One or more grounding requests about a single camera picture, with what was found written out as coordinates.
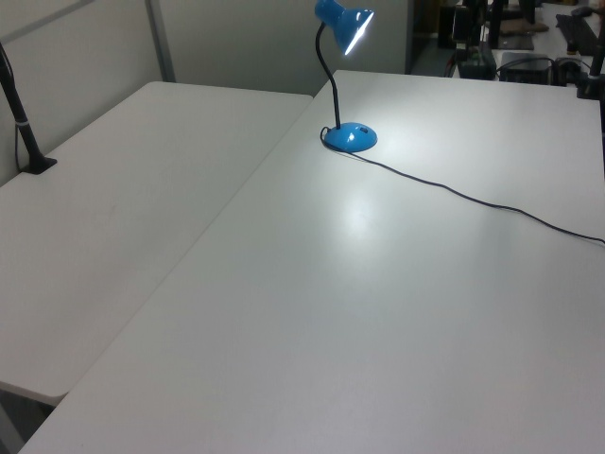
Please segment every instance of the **table top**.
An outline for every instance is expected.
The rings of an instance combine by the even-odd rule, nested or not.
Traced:
[[[0,189],[0,389],[57,404],[310,96],[150,83]]]
[[[366,158],[605,235],[596,102],[336,78]],[[23,454],[602,452],[605,248],[338,156],[331,115],[326,86]]]

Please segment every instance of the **lamp power cord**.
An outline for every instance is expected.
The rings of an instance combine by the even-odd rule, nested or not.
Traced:
[[[352,159],[355,159],[357,161],[360,161],[360,162],[363,162],[363,163],[366,163],[366,164],[371,164],[373,166],[382,167],[385,170],[388,170],[389,172],[392,172],[392,173],[394,173],[396,175],[399,175],[400,177],[405,177],[405,178],[408,178],[408,179],[413,180],[413,181],[418,182],[418,183],[428,184],[430,186],[440,187],[441,189],[445,189],[445,190],[451,192],[452,194],[456,194],[457,196],[462,197],[463,199],[466,199],[467,201],[472,201],[474,203],[478,203],[480,205],[487,206],[487,207],[490,207],[490,208],[494,208],[494,209],[497,209],[497,210],[506,210],[506,211],[511,211],[513,213],[518,213],[520,215],[523,215],[523,216],[526,216],[528,218],[531,218],[531,219],[533,219],[533,220],[535,220],[535,221],[537,221],[537,222],[545,225],[546,227],[548,227],[550,229],[556,230],[557,232],[561,232],[562,234],[566,234],[566,235],[570,235],[570,236],[575,236],[575,237],[587,239],[587,240],[590,240],[590,241],[599,242],[599,243],[602,243],[603,246],[605,246],[605,239],[603,239],[603,238],[582,235],[582,234],[578,234],[576,232],[571,232],[569,230],[565,230],[565,229],[563,229],[561,227],[558,227],[558,226],[553,225],[553,224],[551,224],[549,222],[546,222],[545,220],[537,218],[537,217],[531,215],[530,213],[528,213],[526,211],[523,211],[523,210],[521,210],[519,208],[514,208],[512,206],[507,206],[507,205],[499,205],[499,204],[496,204],[496,203],[490,203],[488,201],[481,201],[479,199],[475,199],[474,197],[467,196],[466,194],[463,194],[463,193],[457,191],[456,189],[452,189],[451,187],[449,187],[449,186],[447,186],[445,184],[434,183],[434,182],[430,182],[428,180],[423,180],[422,178],[414,177],[413,175],[408,175],[408,174],[406,174],[404,172],[400,172],[399,170],[397,170],[395,168],[392,168],[392,167],[389,167],[389,166],[387,166],[385,164],[382,164],[382,163],[379,163],[379,162],[376,162],[376,161],[372,161],[371,159],[364,158],[364,157],[359,156],[357,154],[352,154],[352,153],[350,153],[348,151],[344,151],[344,150],[341,150],[341,149],[337,149],[337,148],[331,147],[329,144],[327,144],[325,142],[324,134],[323,134],[325,131],[329,131],[329,130],[330,130],[330,128],[327,128],[327,127],[324,127],[321,130],[321,132],[320,132],[320,140],[321,140],[321,142],[323,143],[323,145],[326,148],[330,149],[332,152],[334,152],[338,156],[345,156],[345,157],[352,158]]]

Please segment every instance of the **black pole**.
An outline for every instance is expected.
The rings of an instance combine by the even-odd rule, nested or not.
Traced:
[[[15,124],[23,137],[23,141],[26,144],[27,153],[29,154],[29,166],[24,168],[24,172],[33,173],[34,175],[40,175],[45,170],[57,163],[56,159],[46,158],[38,148],[38,143],[34,137],[34,133],[29,126],[29,120],[27,119],[26,111],[23,108],[17,88],[15,87],[15,80],[12,74],[12,70],[9,66],[9,58],[7,57],[4,47],[0,43],[0,83],[2,83],[2,89],[9,102],[12,115],[15,118]]]
[[[328,78],[330,79],[330,82],[332,83],[332,95],[334,96],[334,114],[337,118],[337,130],[339,130],[340,129],[340,110],[338,107],[337,83],[334,81],[334,78],[332,77],[332,72],[328,68],[328,65],[325,64],[325,60],[323,59],[323,56],[321,55],[321,49],[320,49],[320,38],[321,38],[321,33],[324,28],[325,28],[325,23],[322,22],[320,25],[320,29],[318,30],[318,35],[315,38],[315,50],[318,53],[318,58],[320,59],[321,66],[323,66],[323,70],[325,71],[325,74],[328,75]]]
[[[493,0],[492,15],[490,18],[490,33],[488,34],[488,45],[491,49],[498,48],[503,11],[504,0]]]

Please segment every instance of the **blue desk lamp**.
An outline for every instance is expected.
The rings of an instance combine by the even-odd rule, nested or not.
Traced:
[[[371,128],[359,123],[340,124],[340,111],[338,107],[338,89],[337,84],[332,77],[332,73],[325,64],[321,55],[320,38],[321,33],[328,25],[334,30],[338,47],[344,55],[349,55],[363,36],[366,26],[372,19],[374,13],[369,9],[346,9],[339,5],[336,0],[319,0],[315,5],[315,15],[321,19],[320,30],[315,39],[315,49],[318,53],[321,66],[325,74],[328,75],[332,83],[332,93],[334,95],[334,111],[337,118],[335,128],[329,129],[325,136],[322,136],[323,145],[337,151],[346,151],[355,153],[372,148],[378,141],[378,136]]]

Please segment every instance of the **lamp base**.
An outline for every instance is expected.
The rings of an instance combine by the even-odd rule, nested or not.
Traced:
[[[347,153],[357,153],[372,148],[378,142],[373,129],[360,123],[343,123],[340,129],[332,128],[321,141],[327,148]]]

